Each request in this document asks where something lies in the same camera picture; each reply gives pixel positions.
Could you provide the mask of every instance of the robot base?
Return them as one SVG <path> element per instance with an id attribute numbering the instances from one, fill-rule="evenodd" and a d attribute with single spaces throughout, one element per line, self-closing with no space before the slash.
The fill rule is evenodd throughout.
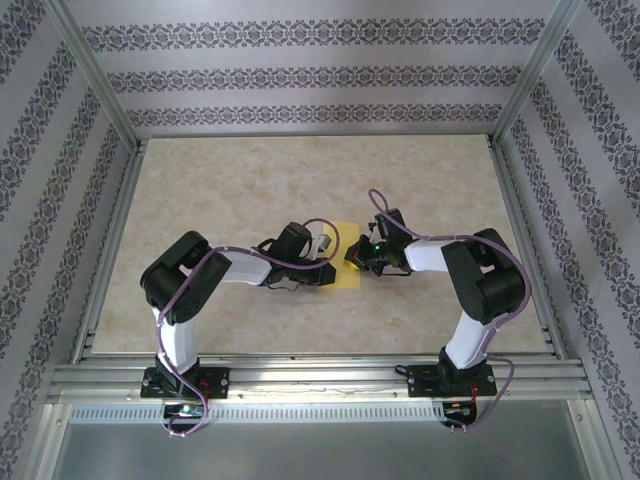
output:
<path id="1" fill-rule="evenodd" d="M 410 398 L 453 398 L 469 397 L 471 384 L 475 384 L 479 397 L 493 397 L 498 393 L 493 369 L 486 363 L 473 368 L 473 374 L 466 382 L 445 388 L 438 374 L 438 365 L 396 366 L 396 373 L 407 379 Z"/>
<path id="2" fill-rule="evenodd" d="M 225 399 L 229 393 L 229 369 L 223 367 L 198 367 L 194 385 L 208 399 Z M 190 389 L 176 390 L 157 367 L 144 371 L 140 398 L 161 398 L 166 400 L 197 400 Z"/>

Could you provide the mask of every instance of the aluminum frame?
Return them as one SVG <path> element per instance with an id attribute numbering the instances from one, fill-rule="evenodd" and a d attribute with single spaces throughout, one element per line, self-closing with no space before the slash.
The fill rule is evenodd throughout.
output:
<path id="1" fill-rule="evenodd" d="M 141 145 L 138 152 L 134 151 L 131 154 L 129 161 L 127 162 L 124 184 L 118 193 L 116 210 L 109 225 L 104 251 L 99 260 L 98 273 L 96 273 L 97 281 L 94 282 L 91 289 L 87 308 L 80 324 L 76 343 L 73 347 L 73 354 L 71 355 L 72 363 L 80 362 L 83 354 L 85 353 L 85 345 L 89 338 L 89 332 L 90 330 L 95 331 L 98 325 L 100 312 L 102 311 L 102 306 L 104 305 L 104 300 L 107 295 L 107 289 L 109 288 L 111 273 L 113 272 L 113 267 L 115 265 L 118 248 L 120 247 L 120 241 L 122 240 L 122 234 L 124 233 L 124 227 L 129 215 L 129 208 L 133 201 L 138 176 L 140 175 L 140 169 L 142 168 L 145 151 L 146 142 Z"/>
<path id="2" fill-rule="evenodd" d="M 71 410 L 71 405 L 44 406 L 23 478 L 48 480 L 53 477 Z"/>
<path id="3" fill-rule="evenodd" d="M 127 111 L 118 100 L 107 74 L 91 49 L 87 38 L 71 13 L 66 0 L 43 0 L 47 13 L 62 35 L 69 50 L 82 67 L 89 85 L 96 92 L 100 103 L 104 106 L 120 136 L 124 139 L 127 150 L 135 152 L 139 139 Z"/>
<path id="4" fill-rule="evenodd" d="M 622 480 L 622 472 L 602 423 L 596 401 L 569 400 L 567 404 L 591 478 Z"/>
<path id="5" fill-rule="evenodd" d="M 551 355 L 510 355 L 516 365 L 506 400 L 583 400 L 593 398 L 580 360 Z M 213 403 L 380 402 L 409 401 L 398 364 L 435 364 L 436 356 L 385 355 L 201 356 L 201 365 L 231 369 L 229 397 Z M 87 359 L 79 365 L 56 367 L 48 403 L 162 403 L 139 396 L 145 368 L 153 357 Z M 496 363 L 494 377 L 501 388 L 509 368 Z"/>
<path id="6" fill-rule="evenodd" d="M 520 209 L 517 208 L 518 200 L 516 198 L 513 185 L 509 180 L 505 159 L 503 158 L 500 149 L 494 148 L 489 136 L 487 136 L 487 146 L 489 148 L 489 153 L 491 154 L 491 159 L 493 160 L 493 166 L 496 171 L 498 185 L 500 185 L 500 191 L 502 192 L 502 198 L 507 208 L 507 214 L 511 221 L 513 234 L 520 252 L 520 259 L 527 270 L 529 279 L 531 280 L 532 297 L 536 306 L 538 320 L 543 327 L 546 327 L 546 332 L 551 337 L 551 342 L 557 358 L 569 358 L 569 353 L 565 347 L 560 326 L 553 314 L 551 300 L 545 293 L 545 289 L 543 287 L 544 280 L 542 279 L 542 274 L 537 267 L 536 256 L 533 251 L 529 235 L 527 234 L 527 226 L 524 217 Z"/>
<path id="7" fill-rule="evenodd" d="M 512 88 L 511 94 L 496 121 L 495 128 L 491 134 L 496 146 L 500 146 L 507 136 L 511 125 L 513 125 L 518 113 L 520 113 L 531 90 L 535 87 L 542 70 L 560 43 L 564 31 L 569 26 L 581 3 L 582 0 L 560 0 L 556 5 L 540 36 L 540 40 L 536 43 L 529 60 L 527 60 L 527 64 Z"/>

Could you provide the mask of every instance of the damask pattern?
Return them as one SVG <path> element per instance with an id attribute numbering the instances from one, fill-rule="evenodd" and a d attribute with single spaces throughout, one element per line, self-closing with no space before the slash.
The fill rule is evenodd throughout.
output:
<path id="1" fill-rule="evenodd" d="M 580 100 L 582 109 L 589 117 L 593 132 L 598 136 L 603 150 L 609 156 L 620 185 L 624 185 L 624 193 L 636 210 L 636 218 L 640 219 L 638 146 L 633 143 L 631 135 L 627 135 L 627 126 L 620 120 L 616 107 L 609 100 L 593 67 L 589 65 L 584 52 L 571 33 L 565 35 L 560 41 L 555 56 Z"/>
<path id="2" fill-rule="evenodd" d="M 3 84 L 44 18 L 38 0 L 15 0 L 0 22 L 0 84 Z"/>
<path id="3" fill-rule="evenodd" d="M 562 344 L 567 352 L 569 358 L 577 358 L 575 353 L 574 346 L 569 343 L 569 336 L 567 334 L 565 325 L 563 321 L 560 319 L 560 315 L 558 314 L 558 309 L 555 305 L 555 300 L 553 299 L 553 293 L 551 291 L 551 286 L 549 284 L 549 280 L 547 278 L 546 269 L 542 264 L 542 258 L 540 257 L 540 252 L 538 250 L 538 242 L 536 241 L 536 237 L 533 233 L 533 228 L 529 224 L 529 219 L 527 218 L 527 214 L 524 209 L 524 205 L 522 199 L 520 198 L 520 194 L 518 193 L 518 188 L 516 185 L 515 178 L 513 177 L 513 173 L 510 170 L 510 165 L 508 163 L 508 153 L 505 150 L 504 142 L 500 144 L 500 152 L 502 153 L 502 159 L 504 164 L 507 167 L 507 172 L 509 173 L 509 178 L 511 179 L 511 183 L 513 184 L 513 192 L 518 200 L 518 205 L 520 206 L 520 212 L 522 213 L 522 220 L 524 221 L 524 226 L 527 229 L 527 235 L 529 236 L 529 244 L 531 245 L 531 249 L 533 250 L 533 255 L 536 258 L 536 266 L 538 267 L 538 272 L 540 273 L 540 277 L 542 278 L 542 286 L 544 287 L 544 293 L 549 299 L 549 307 L 551 307 L 551 311 L 553 313 L 553 318 L 558 326 L 558 330 L 560 331 L 560 337 L 562 340 Z"/>
<path id="4" fill-rule="evenodd" d="M 593 306 L 593 299 L 576 258 L 574 246 L 569 239 L 558 205 L 553 198 L 551 187 L 540 164 L 538 153 L 522 118 L 518 118 L 515 122 L 511 134 L 518 147 L 529 184 L 535 194 L 536 203 L 554 248 L 569 298 L 582 327 L 585 345 L 592 355 L 591 361 L 595 366 L 602 390 L 606 394 L 613 421 L 617 423 L 620 439 L 626 445 L 625 452 L 630 456 L 631 469 L 635 475 L 640 476 L 640 425 L 637 423 L 638 415 L 633 410 L 633 401 L 625 391 L 625 382 L 620 379 L 620 367 L 615 361 L 609 340 L 602 331 L 602 322 L 598 311 Z M 506 164 L 520 203 L 520 210 L 522 215 L 526 217 L 522 201 L 517 194 L 517 182 L 513 176 L 512 166 L 510 162 L 506 162 Z"/>
<path id="5" fill-rule="evenodd" d="M 357 19 L 84 27 L 96 52 L 311 45 L 532 45 L 542 18 Z"/>
<path id="6" fill-rule="evenodd" d="M 11 343 L 11 332 L 22 313 L 26 294 L 31 289 L 36 269 L 40 265 L 51 230 L 58 218 L 65 195 L 71 183 L 75 167 L 87 141 L 91 127 L 98 116 L 100 102 L 93 90 L 84 95 L 80 108 L 67 134 L 59 156 L 47 180 L 43 197 L 24 236 L 24 243 L 18 249 L 14 268 L 7 276 L 0 299 L 0 359 Z"/>
<path id="7" fill-rule="evenodd" d="M 27 360 L 25 369 L 20 376 L 20 386 L 16 390 L 15 401 L 9 407 L 9 420 L 5 422 L 4 433 L 0 437 L 0 451 L 2 451 L 0 478 L 11 478 L 13 465 L 18 460 L 18 452 L 22 447 L 24 434 L 29 425 L 29 418 L 36 408 L 42 377 L 47 368 L 47 362 L 58 334 L 58 328 L 65 312 L 69 294 L 73 288 L 73 281 L 87 243 L 93 218 L 100 204 L 102 191 L 113 164 L 118 143 L 119 136 L 112 125 L 107 132 L 89 184 L 84 192 L 82 204 L 67 242 L 67 248 L 62 254 L 62 261 L 55 275 L 55 283 L 47 299 L 47 306 L 42 312 L 42 317 L 38 323 L 34 341 L 29 349 L 29 360 Z M 124 171 L 123 169 L 120 186 L 124 180 Z M 109 222 L 113 216 L 114 209 L 115 202 L 111 209 Z M 107 231 L 108 226 L 103 236 L 103 244 Z"/>
<path id="8" fill-rule="evenodd" d="M 588 0 L 587 5 L 640 81 L 640 15 L 636 6 L 628 0 Z"/>
<path id="9" fill-rule="evenodd" d="M 290 67 L 111 73 L 117 93 L 345 87 L 511 87 L 520 67 Z"/>
<path id="10" fill-rule="evenodd" d="M 29 99 L 13 136 L 0 156 L 0 222 L 11 204 L 15 189 L 22 182 L 22 175 L 40 143 L 45 127 L 49 125 L 54 108 L 62 96 L 69 78 L 76 68 L 76 61 L 63 43 L 47 65 L 38 88 Z"/>
<path id="11" fill-rule="evenodd" d="M 388 104 L 388 105 L 274 105 L 263 107 L 158 108 L 129 110 L 136 127 L 235 125 L 274 123 L 354 122 L 492 122 L 501 105 Z"/>
<path id="12" fill-rule="evenodd" d="M 587 169 L 547 85 L 543 81 L 538 82 L 530 96 L 553 151 L 558 156 L 569 190 L 582 212 L 585 227 L 591 234 L 591 243 L 600 257 L 600 265 L 604 267 L 604 274 L 611 284 L 611 291 L 615 293 L 618 307 L 622 310 L 622 318 L 627 321 L 627 328 L 636 339 L 636 347 L 640 348 L 640 286 L 634 283 L 635 277 L 630 273 L 629 261 L 619 246 L 618 237 L 602 208 L 598 192 L 591 185 Z"/>

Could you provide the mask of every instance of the metal bar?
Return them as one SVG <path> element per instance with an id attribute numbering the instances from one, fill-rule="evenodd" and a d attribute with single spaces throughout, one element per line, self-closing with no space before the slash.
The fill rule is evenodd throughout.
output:
<path id="1" fill-rule="evenodd" d="M 228 401 L 408 401 L 405 380 L 393 371 L 397 359 L 386 357 L 386 363 L 378 361 L 369 365 L 365 362 L 370 360 L 366 359 L 343 359 L 341 364 L 331 366 L 322 362 L 294 365 L 293 361 L 289 364 L 227 361 L 224 364 L 231 367 Z M 514 381 L 506 398 L 564 400 L 592 397 L 590 384 L 579 361 L 547 360 L 542 363 L 535 359 L 522 362 L 516 359 L 516 363 Z M 153 402 L 139 397 L 143 372 L 149 365 L 150 361 L 136 366 L 92 365 L 90 362 L 60 365 L 54 373 L 48 401 Z M 494 366 L 497 385 L 502 385 L 508 373 L 508 367 Z"/>
<path id="2" fill-rule="evenodd" d="M 323 403 L 323 404 L 230 404 L 217 403 L 209 410 L 216 424 L 331 423 L 331 422 L 424 422 L 444 420 L 442 403 L 432 401 Z M 158 424 L 163 409 L 157 405 L 92 404 L 74 406 L 70 423 L 97 425 Z"/>
<path id="3" fill-rule="evenodd" d="M 567 402 L 591 478 L 622 479 L 609 436 L 595 400 Z"/>
<path id="4" fill-rule="evenodd" d="M 71 357 L 71 361 L 73 363 L 78 363 L 82 359 L 83 354 L 85 353 L 85 343 L 87 342 L 89 330 L 95 331 L 98 324 L 100 311 L 102 310 L 104 298 L 109 286 L 109 280 L 111 279 L 111 271 L 113 270 L 122 233 L 124 232 L 124 225 L 127 220 L 127 216 L 129 215 L 129 207 L 133 200 L 133 192 L 136 188 L 143 159 L 144 154 L 132 154 L 127 162 L 127 171 L 125 173 L 124 180 L 125 183 L 118 195 L 116 213 L 111 220 L 109 231 L 107 232 L 106 248 L 100 258 L 97 270 L 98 273 L 96 274 L 98 276 L 97 282 L 95 282 L 91 290 L 89 302 L 87 303 L 87 308 L 80 325 L 78 338 L 73 349 L 73 355 Z"/>
<path id="5" fill-rule="evenodd" d="M 511 90 L 511 94 L 505 102 L 505 106 L 500 112 L 496 121 L 495 129 L 492 133 L 494 145 L 500 145 L 513 125 L 518 113 L 527 100 L 529 93 L 535 86 L 544 66 L 551 57 L 551 54 L 558 46 L 562 34 L 569 26 L 581 0 L 560 0 L 555 10 L 551 14 L 547 26 L 545 27 L 540 40 L 533 48 L 533 52 L 522 70 L 518 81 Z"/>
<path id="6" fill-rule="evenodd" d="M 555 356 L 547 353 L 521 354 L 521 353 L 494 353 L 511 359 L 516 366 L 524 365 L 582 365 L 579 359 L 567 359 L 558 363 Z M 79 365 L 58 365 L 57 371 L 63 369 L 81 370 L 87 369 L 139 369 L 151 367 L 154 364 L 154 354 L 144 355 L 94 355 L 84 360 Z M 225 366 L 229 368 L 358 368 L 358 367 L 388 367 L 402 365 L 418 365 L 421 363 L 437 363 L 436 355 L 313 355 L 298 356 L 284 355 L 199 355 L 201 365 Z"/>
<path id="7" fill-rule="evenodd" d="M 44 406 L 23 478 L 53 478 L 70 414 L 71 405 Z"/>
<path id="8" fill-rule="evenodd" d="M 107 75 L 91 49 L 89 42 L 76 22 L 71 9 L 64 0 L 43 0 L 42 2 L 51 16 L 55 26 L 67 43 L 69 50 L 82 67 L 89 85 L 96 92 L 100 103 L 104 106 L 118 133 L 125 140 L 129 152 L 135 151 L 138 145 L 133 124 L 126 110 L 118 100 Z"/>
<path id="9" fill-rule="evenodd" d="M 496 170 L 496 177 L 498 178 L 498 184 L 500 185 L 504 204 L 507 207 L 507 214 L 511 220 L 513 234 L 516 238 L 516 243 L 518 244 L 520 258 L 527 270 L 527 273 L 529 274 L 529 279 L 531 280 L 533 302 L 536 306 L 538 319 L 548 328 L 557 358 L 566 359 L 569 355 L 564 346 L 564 342 L 562 341 L 560 327 L 558 326 L 556 317 L 553 314 L 551 300 L 545 293 L 544 280 L 542 279 L 542 274 L 537 266 L 536 256 L 531 245 L 531 239 L 527 233 L 524 217 L 522 216 L 520 209 L 516 208 L 518 200 L 516 198 L 513 185 L 511 185 L 511 182 L 509 181 L 505 159 L 502 157 L 502 153 L 499 149 L 489 146 L 489 151 L 491 153 L 491 158 L 493 159 L 493 166 Z"/>

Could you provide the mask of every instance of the gray metal panel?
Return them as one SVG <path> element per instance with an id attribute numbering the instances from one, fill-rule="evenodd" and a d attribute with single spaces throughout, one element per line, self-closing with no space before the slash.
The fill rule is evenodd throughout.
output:
<path id="1" fill-rule="evenodd" d="M 451 434 L 435 422 L 211 425 L 186 440 L 159 425 L 69 424 L 55 479 L 588 478 L 566 402 L 505 403 Z"/>

